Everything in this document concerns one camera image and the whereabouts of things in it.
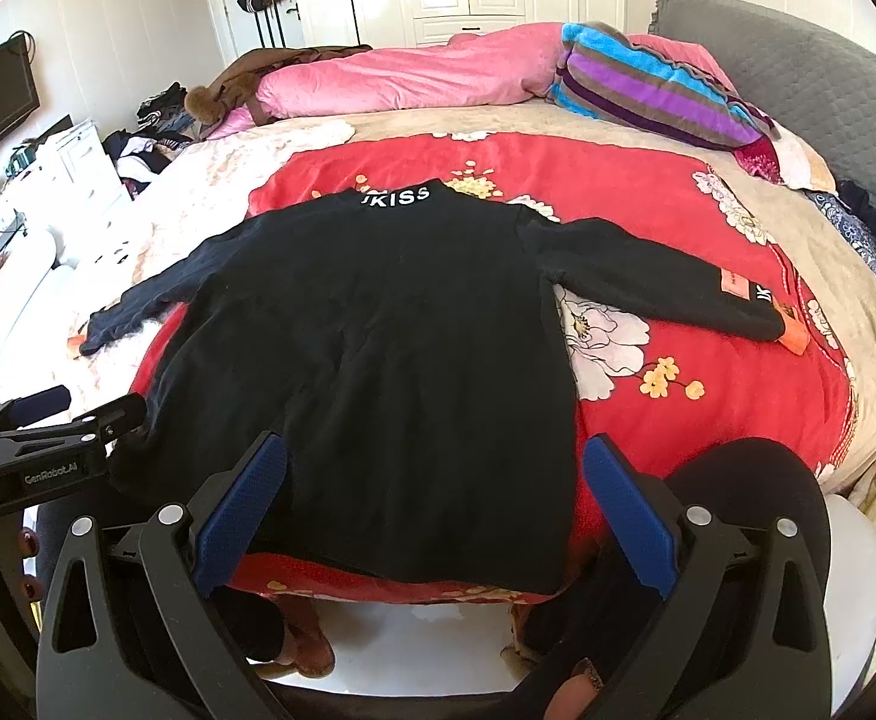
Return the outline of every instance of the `brown fur coat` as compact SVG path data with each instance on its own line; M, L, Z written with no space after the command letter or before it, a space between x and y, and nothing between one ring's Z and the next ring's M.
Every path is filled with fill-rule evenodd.
M185 110L202 124L217 124L229 111L248 105L254 123L268 124L269 117L256 97L260 81L288 65L339 59L367 52L370 46L319 46L314 49L252 49L232 62L209 86L196 86L185 96Z

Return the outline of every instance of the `screw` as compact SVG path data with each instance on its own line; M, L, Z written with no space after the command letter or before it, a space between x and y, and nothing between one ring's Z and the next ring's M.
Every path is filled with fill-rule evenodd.
M778 520L778 532L785 538L794 538L798 535L798 526L793 520L782 517Z
M185 516L185 510L177 503L168 504L161 512L158 512L158 522L163 525L174 525Z
M90 517L78 517L78 519L71 524L71 532L74 533L75 536L84 536L88 531L91 531Z
M703 506L689 507L688 511L685 512L685 517L688 518L688 522L691 522L692 525L698 525L699 527L704 527L712 522L712 513Z

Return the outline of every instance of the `white dresser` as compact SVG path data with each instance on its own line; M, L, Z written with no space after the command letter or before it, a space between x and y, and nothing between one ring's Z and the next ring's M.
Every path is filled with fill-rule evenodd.
M72 266L132 202L91 121L49 138L4 196L30 227L51 232L59 259Z

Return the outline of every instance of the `sweater sleeve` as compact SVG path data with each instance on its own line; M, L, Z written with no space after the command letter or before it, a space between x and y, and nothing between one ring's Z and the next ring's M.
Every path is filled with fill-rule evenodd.
M560 224L529 209L517 226L545 277L581 298L754 341L785 333L770 290L608 220Z
M184 260L125 290L112 307L94 312L79 351L85 356L94 354L102 346L136 332L147 319L159 317L170 306L189 303L205 280L240 250L253 222L253 218L244 220L209 238Z

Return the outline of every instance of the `gray cushion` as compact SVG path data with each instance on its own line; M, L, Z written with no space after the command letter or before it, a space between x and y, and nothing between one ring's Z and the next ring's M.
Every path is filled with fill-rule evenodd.
M648 31L700 43L740 95L876 196L876 55L822 26L739 0L658 0Z

